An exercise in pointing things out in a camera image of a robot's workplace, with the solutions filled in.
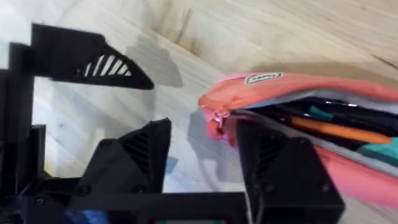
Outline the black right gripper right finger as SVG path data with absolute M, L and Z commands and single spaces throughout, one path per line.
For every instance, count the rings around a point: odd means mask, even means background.
M 253 223 L 339 222 L 345 203 L 308 139 L 245 120 L 236 139 Z

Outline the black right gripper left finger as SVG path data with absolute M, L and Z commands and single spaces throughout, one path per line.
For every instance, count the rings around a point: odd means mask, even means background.
M 101 140 L 71 200 L 162 193 L 171 133 L 172 122 L 164 118 Z

